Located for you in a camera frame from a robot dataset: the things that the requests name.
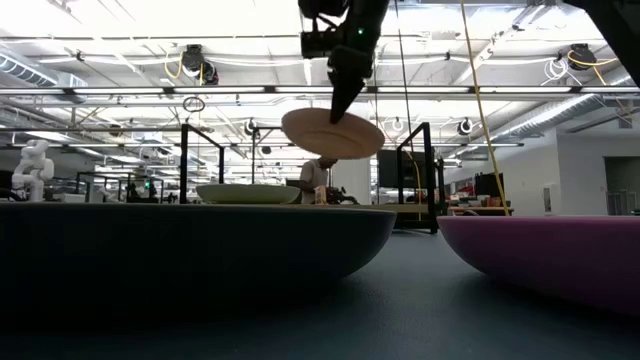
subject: white humanoid robot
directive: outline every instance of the white humanoid robot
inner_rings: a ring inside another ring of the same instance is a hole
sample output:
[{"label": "white humanoid robot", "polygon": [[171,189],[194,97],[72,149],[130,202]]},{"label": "white humanoid robot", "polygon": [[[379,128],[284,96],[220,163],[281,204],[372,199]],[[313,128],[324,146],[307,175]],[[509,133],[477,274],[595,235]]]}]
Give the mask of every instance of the white humanoid robot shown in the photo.
[{"label": "white humanoid robot", "polygon": [[[22,149],[20,164],[11,177],[13,188],[18,190],[20,197],[25,198],[24,186],[27,184],[31,194],[29,201],[42,201],[44,182],[53,178],[53,161],[45,155],[48,148],[49,142],[46,140],[29,140]],[[23,174],[30,168],[32,170],[28,175]]]}]

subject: pink bowl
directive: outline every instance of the pink bowl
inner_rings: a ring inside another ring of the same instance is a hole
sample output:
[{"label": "pink bowl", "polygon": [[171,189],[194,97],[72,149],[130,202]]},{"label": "pink bowl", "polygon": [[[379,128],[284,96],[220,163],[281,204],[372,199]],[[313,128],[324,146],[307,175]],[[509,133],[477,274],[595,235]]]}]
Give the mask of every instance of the pink bowl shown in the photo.
[{"label": "pink bowl", "polygon": [[498,280],[640,315],[640,218],[440,217],[467,263]]}]

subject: ceiling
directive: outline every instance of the ceiling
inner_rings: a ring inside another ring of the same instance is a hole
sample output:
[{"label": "ceiling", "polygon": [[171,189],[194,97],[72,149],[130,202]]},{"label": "ceiling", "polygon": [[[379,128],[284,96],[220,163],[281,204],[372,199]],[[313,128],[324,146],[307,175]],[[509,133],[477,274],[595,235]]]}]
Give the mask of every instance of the ceiling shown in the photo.
[{"label": "ceiling", "polygon": [[[552,59],[559,53],[566,54],[575,43],[588,44],[599,59],[615,58],[589,17],[579,9],[565,5],[527,7],[526,1],[495,1],[493,5],[484,1],[482,6],[470,3],[469,33],[480,85],[554,86],[593,81],[593,71],[569,70],[561,78],[550,77]],[[296,0],[67,0],[66,6],[70,12],[59,8],[60,0],[3,2],[0,51],[10,50],[46,69],[71,73],[90,87],[197,86],[198,80],[184,72],[172,78],[165,70],[165,62],[175,73],[185,45],[201,44],[223,86],[330,85],[326,59],[301,58],[298,36],[303,29],[310,30],[311,23],[301,18]],[[518,31],[513,29],[514,23],[519,24]],[[368,85],[473,85],[457,4],[401,1],[397,13],[390,7],[382,30],[375,75]],[[601,70],[607,73],[619,66],[613,62]],[[0,87],[28,86],[0,73]],[[243,131],[248,119],[258,125],[279,126],[282,116],[290,110],[330,107],[329,95],[305,95],[304,91],[291,96],[206,95],[203,98],[207,107],[191,115],[189,123],[205,129],[220,143],[248,144],[250,137]],[[81,104],[51,97],[23,96],[12,100],[69,124],[73,107],[77,118],[86,117],[82,123],[86,127],[175,127],[189,116],[179,105],[181,96],[90,96]],[[482,105],[493,129],[540,103],[536,99],[505,97],[485,100]],[[360,97],[349,111],[380,124],[391,144],[408,134],[407,104],[411,127],[428,121],[434,141],[438,142],[459,141],[457,123],[464,118],[479,119],[473,98],[412,97],[407,102],[401,96]],[[161,135],[164,141],[180,141],[179,133]],[[99,138],[103,142],[135,142],[127,134],[114,138],[103,133]],[[193,141],[202,139],[194,135]],[[299,160],[314,157],[295,147],[275,145],[288,143],[279,131],[262,141],[263,145],[274,146],[270,155],[259,152],[260,164],[280,168],[276,166],[279,162],[291,164],[292,168],[277,174],[265,170],[261,179],[297,177]],[[216,151],[192,148],[196,156],[212,164]],[[248,153],[250,148],[227,151],[228,163],[237,164],[230,168],[231,173],[243,173]],[[127,153],[134,157],[142,154]],[[243,177],[234,179],[246,181]]]}]

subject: person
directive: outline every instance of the person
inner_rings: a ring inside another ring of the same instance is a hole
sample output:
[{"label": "person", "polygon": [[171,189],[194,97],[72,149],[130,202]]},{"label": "person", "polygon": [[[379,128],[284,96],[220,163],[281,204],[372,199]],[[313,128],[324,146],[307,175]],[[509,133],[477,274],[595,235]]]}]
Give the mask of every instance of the person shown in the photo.
[{"label": "person", "polygon": [[337,162],[338,160],[336,159],[321,156],[302,165],[299,186],[302,191],[303,204],[313,204],[316,199],[315,188],[322,185],[327,186],[329,169]]}]

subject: large bowl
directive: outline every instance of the large bowl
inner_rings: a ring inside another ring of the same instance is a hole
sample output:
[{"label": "large bowl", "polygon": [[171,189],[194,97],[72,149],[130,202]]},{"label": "large bowl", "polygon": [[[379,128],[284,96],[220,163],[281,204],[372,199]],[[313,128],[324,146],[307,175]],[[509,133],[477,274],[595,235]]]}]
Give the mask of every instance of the large bowl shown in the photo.
[{"label": "large bowl", "polygon": [[640,219],[439,217],[445,239],[485,274],[640,315]]},{"label": "large bowl", "polygon": [[256,302],[367,264],[387,211],[322,207],[0,204],[0,308]]},{"label": "large bowl", "polygon": [[211,184],[196,187],[198,196],[217,204],[288,204],[300,194],[292,186]]}]

